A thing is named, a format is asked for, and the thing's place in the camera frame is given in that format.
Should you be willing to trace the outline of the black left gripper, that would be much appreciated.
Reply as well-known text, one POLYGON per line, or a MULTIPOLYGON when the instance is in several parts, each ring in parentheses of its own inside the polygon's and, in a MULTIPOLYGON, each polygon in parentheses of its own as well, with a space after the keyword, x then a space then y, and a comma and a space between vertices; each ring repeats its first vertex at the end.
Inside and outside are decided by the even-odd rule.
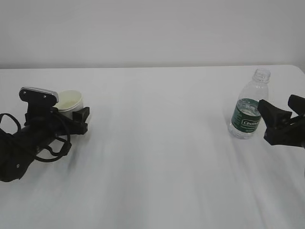
POLYGON ((66 148, 71 147, 71 135, 84 135, 88 131, 86 123, 90 115, 90 108, 85 107, 72 112, 72 119, 65 123, 52 110, 37 117, 28 119, 25 126, 14 134, 14 140, 23 147, 45 148, 53 141, 58 140, 66 148))

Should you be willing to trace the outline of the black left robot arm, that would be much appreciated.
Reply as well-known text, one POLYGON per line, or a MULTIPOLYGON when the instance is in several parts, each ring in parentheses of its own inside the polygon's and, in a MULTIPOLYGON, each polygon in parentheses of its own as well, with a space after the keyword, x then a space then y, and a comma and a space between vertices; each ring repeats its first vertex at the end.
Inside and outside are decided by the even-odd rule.
POLYGON ((33 161, 51 163, 68 155, 72 135, 84 135, 88 131, 86 122, 90 108, 74 111, 68 118, 57 108, 28 109, 22 127, 11 114, 2 113, 17 126, 11 134, 0 131, 0 179, 11 182, 21 179, 33 161))

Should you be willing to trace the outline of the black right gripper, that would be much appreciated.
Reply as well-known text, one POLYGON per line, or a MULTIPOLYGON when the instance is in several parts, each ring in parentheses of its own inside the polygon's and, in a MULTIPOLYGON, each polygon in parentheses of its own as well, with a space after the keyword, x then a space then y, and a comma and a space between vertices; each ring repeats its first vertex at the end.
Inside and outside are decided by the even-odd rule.
POLYGON ((291 118, 292 112, 275 107, 262 99, 258 111, 265 122, 264 139, 272 146, 305 147, 305 98, 290 95, 288 106, 298 115, 291 118))

